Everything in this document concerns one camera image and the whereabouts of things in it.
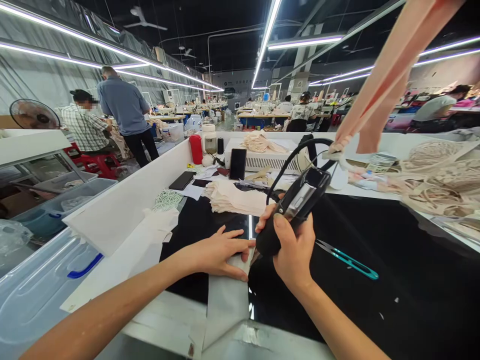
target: hand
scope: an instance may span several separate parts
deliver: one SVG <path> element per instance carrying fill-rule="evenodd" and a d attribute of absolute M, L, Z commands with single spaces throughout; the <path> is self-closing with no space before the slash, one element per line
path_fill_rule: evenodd
<path fill-rule="evenodd" d="M 255 246 L 255 240 L 238 239 L 243 230 L 225 232 L 225 225 L 209 238 L 186 246 L 177 252 L 182 261 L 189 266 L 189 273 L 207 273 L 210 275 L 228 276 L 243 282 L 249 277 L 238 267 L 227 264 L 227 260 L 235 253 L 242 253 L 245 263 L 249 258 L 250 248 Z"/>
<path fill-rule="evenodd" d="M 265 223 L 272 215 L 275 207 L 275 204 L 271 204 L 265 208 L 265 212 L 260 216 L 255 232 L 259 233 L 265 228 Z M 281 244 L 280 251 L 273 257 L 273 265 L 278 276 L 280 276 L 290 291 L 295 294 L 297 290 L 313 283 L 310 274 L 310 259 L 316 238 L 313 217 L 310 214 L 307 221 L 298 228 L 298 237 L 295 236 L 288 220 L 281 214 L 275 214 L 273 224 Z"/>

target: standing fan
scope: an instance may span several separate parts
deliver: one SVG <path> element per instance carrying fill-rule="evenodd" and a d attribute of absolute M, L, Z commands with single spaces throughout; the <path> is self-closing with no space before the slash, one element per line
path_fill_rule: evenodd
<path fill-rule="evenodd" d="M 10 105 L 10 115 L 22 129 L 58 129 L 60 119 L 47 105 L 31 99 L 18 99 Z"/>

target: spool of thread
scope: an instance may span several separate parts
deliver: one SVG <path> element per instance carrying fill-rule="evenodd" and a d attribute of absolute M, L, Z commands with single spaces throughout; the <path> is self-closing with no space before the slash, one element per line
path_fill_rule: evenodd
<path fill-rule="evenodd" d="M 222 155 L 224 153 L 224 138 L 219 137 L 216 142 L 216 151 L 218 155 Z"/>
<path fill-rule="evenodd" d="M 191 157 L 193 158 L 193 163 L 195 165 L 200 165 L 204 157 L 202 153 L 202 138 L 200 137 L 200 135 L 195 134 L 190 136 L 188 139 L 190 141 Z"/>

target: black smartphone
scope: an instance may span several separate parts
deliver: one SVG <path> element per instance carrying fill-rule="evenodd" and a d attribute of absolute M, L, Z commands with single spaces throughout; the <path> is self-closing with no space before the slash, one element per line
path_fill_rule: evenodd
<path fill-rule="evenodd" d="M 232 149 L 230 157 L 231 180 L 245 180 L 245 165 L 247 162 L 247 149 Z"/>
<path fill-rule="evenodd" d="M 171 185 L 168 187 L 172 190 L 183 190 L 192 181 L 196 172 L 194 171 L 184 171 Z"/>

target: thermos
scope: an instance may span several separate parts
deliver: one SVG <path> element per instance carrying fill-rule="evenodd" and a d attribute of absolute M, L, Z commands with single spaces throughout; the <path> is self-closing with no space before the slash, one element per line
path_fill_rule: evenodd
<path fill-rule="evenodd" d="M 193 163 L 195 165 L 200 165 L 204 155 L 202 154 L 202 138 L 200 135 L 194 134 L 189 138 L 191 157 L 193 158 Z"/>

